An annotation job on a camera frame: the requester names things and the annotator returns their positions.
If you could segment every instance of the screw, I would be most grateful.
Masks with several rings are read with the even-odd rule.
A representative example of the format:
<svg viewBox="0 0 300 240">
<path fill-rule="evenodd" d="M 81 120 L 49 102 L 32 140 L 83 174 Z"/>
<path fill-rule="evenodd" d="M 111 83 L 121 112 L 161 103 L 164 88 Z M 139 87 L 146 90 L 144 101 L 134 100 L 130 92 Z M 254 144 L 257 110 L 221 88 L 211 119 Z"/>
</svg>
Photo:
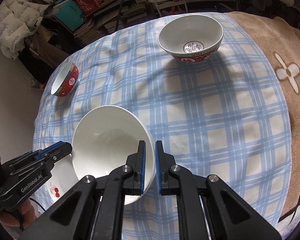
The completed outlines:
<svg viewBox="0 0 300 240">
<path fill-rule="evenodd" d="M 87 176 L 84 176 L 82 179 L 85 183 L 90 183 L 94 180 L 94 177 L 91 175 L 87 175 Z"/>
<path fill-rule="evenodd" d="M 121 170 L 122 170 L 123 172 L 128 172 L 128 171 L 131 170 L 131 167 L 130 167 L 129 165 L 123 165 L 123 166 L 121 167 Z"/>
<path fill-rule="evenodd" d="M 217 182 L 219 180 L 219 177 L 217 175 L 212 174 L 209 176 L 209 180 L 211 182 Z"/>
<path fill-rule="evenodd" d="M 170 167 L 170 169 L 172 170 L 172 171 L 180 171 L 180 166 L 179 165 L 172 165 L 171 167 Z"/>
</svg>

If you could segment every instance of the white flower pattern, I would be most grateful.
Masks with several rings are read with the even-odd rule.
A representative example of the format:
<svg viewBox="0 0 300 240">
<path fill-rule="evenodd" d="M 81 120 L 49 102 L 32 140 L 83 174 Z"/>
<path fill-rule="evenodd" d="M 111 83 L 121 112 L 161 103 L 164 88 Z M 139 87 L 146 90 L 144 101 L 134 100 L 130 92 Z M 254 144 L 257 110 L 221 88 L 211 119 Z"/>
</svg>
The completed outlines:
<svg viewBox="0 0 300 240">
<path fill-rule="evenodd" d="M 298 94 L 299 93 L 299 87 L 295 80 L 295 77 L 300 73 L 300 69 L 296 64 L 290 64 L 288 67 L 286 66 L 285 62 L 282 60 L 280 55 L 278 53 L 274 53 L 274 56 L 279 61 L 279 63 L 282 65 L 283 68 L 278 68 L 276 70 L 277 77 L 279 80 L 284 80 L 288 78 L 290 84 L 292 85 L 294 91 Z"/>
</svg>

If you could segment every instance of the hand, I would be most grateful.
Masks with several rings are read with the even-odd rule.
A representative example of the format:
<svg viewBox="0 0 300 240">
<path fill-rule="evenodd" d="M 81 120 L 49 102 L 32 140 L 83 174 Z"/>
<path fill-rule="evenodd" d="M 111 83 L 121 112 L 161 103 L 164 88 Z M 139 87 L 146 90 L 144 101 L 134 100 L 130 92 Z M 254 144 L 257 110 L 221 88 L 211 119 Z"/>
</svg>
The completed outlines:
<svg viewBox="0 0 300 240">
<path fill-rule="evenodd" d="M 24 201 L 20 206 L 21 214 L 24 217 L 23 228 L 26 229 L 37 218 L 34 213 L 34 207 L 31 205 L 30 199 Z M 19 227 L 20 224 L 17 219 L 6 211 L 0 212 L 0 222 L 3 225 L 10 227 Z"/>
</svg>

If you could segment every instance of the white wall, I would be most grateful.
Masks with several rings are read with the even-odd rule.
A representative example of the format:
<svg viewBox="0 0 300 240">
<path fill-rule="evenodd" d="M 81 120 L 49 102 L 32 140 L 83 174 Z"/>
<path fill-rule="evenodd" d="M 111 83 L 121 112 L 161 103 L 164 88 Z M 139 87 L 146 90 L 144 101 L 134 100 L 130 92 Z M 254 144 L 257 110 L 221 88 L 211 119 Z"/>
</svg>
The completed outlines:
<svg viewBox="0 0 300 240">
<path fill-rule="evenodd" d="M 32 150 L 42 91 L 29 89 L 30 82 L 24 65 L 6 58 L 0 50 L 1 163 Z"/>
</svg>

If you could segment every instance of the white puffer jacket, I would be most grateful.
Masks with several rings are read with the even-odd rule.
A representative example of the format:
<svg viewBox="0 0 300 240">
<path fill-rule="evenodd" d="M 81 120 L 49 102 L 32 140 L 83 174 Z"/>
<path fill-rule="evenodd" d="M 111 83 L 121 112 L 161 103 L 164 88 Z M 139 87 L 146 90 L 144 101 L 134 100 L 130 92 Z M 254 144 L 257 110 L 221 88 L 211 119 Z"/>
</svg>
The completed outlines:
<svg viewBox="0 0 300 240">
<path fill-rule="evenodd" d="M 39 27 L 48 5 L 28 0 L 4 0 L 0 5 L 0 48 L 15 59 L 24 46 L 24 38 L 33 35 Z"/>
</svg>

